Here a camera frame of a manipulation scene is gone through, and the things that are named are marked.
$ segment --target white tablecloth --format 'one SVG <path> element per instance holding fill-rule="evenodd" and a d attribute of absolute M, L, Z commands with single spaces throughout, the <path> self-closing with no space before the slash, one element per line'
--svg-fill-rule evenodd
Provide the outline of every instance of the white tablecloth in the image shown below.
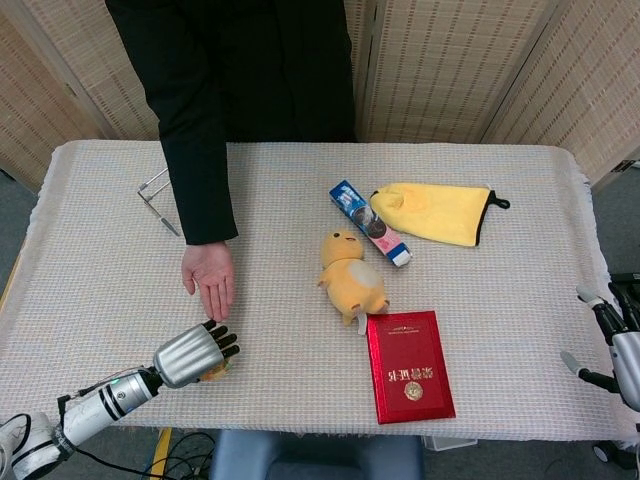
<path fill-rule="evenodd" d="M 206 320 L 181 284 L 184 239 L 136 195 L 163 167 L 155 142 L 55 152 L 0 315 L 0 420 L 55 418 L 57 396 L 150 365 L 164 341 Z M 242 352 L 222 381 L 163 389 L 122 424 L 522 440 L 634 432 L 620 399 L 559 357 L 566 349 L 611 369 L 575 295 L 578 284 L 604 294 L 608 276 L 585 178 L 566 151 L 248 144 L 229 145 L 229 168 L 241 233 L 230 242 L 238 298 L 228 326 Z M 364 196 L 399 181 L 488 184 L 511 202 L 489 208 L 476 248 L 401 235 L 414 257 L 400 269 L 363 238 L 391 310 L 436 311 L 455 419 L 377 424 L 365 337 L 342 326 L 316 287 L 324 235 L 355 228 L 329 200 L 342 179 Z M 170 190 L 154 204 L 179 225 Z"/>

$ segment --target red book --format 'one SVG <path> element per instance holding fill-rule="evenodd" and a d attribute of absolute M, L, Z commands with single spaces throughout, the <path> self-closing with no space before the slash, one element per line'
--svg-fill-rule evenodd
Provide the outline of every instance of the red book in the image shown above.
<path fill-rule="evenodd" d="M 435 312 L 368 315 L 378 423 L 456 416 Z"/>

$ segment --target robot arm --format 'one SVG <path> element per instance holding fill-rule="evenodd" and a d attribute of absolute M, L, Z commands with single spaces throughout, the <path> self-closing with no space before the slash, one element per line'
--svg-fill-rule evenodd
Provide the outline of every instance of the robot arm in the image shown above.
<path fill-rule="evenodd" d="M 43 413 L 19 414 L 0 427 L 0 480 L 13 470 L 17 480 L 42 478 L 71 456 L 82 442 L 158 395 L 182 388 L 238 353 L 237 337 L 213 320 L 196 325 L 162 345 L 153 366 L 99 385 L 98 391 L 61 410 L 53 427 Z M 62 405 L 70 397 L 62 397 Z"/>
<path fill-rule="evenodd" d="M 640 310 L 615 285 L 609 288 L 616 297 L 622 317 L 603 298 L 579 287 L 578 297 L 593 310 L 600 330 L 609 346 L 613 377 L 591 372 L 568 352 L 560 356 L 567 367 L 582 380 L 620 394 L 624 403 L 640 412 Z"/>

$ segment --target person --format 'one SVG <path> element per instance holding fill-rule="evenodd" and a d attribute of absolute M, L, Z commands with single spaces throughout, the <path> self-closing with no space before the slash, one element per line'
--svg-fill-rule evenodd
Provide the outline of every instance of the person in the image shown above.
<path fill-rule="evenodd" d="M 234 297 L 238 235 L 226 142 L 355 141 L 342 0 L 105 0 L 158 117 L 186 248 L 182 281 L 206 314 Z"/>

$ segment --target yellow towel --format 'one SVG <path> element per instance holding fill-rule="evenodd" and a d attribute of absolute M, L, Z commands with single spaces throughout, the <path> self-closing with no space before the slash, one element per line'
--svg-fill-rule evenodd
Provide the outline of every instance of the yellow towel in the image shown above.
<path fill-rule="evenodd" d="M 391 228 L 438 242 L 473 247 L 490 204 L 509 208 L 489 188 L 392 183 L 376 190 L 371 208 Z"/>

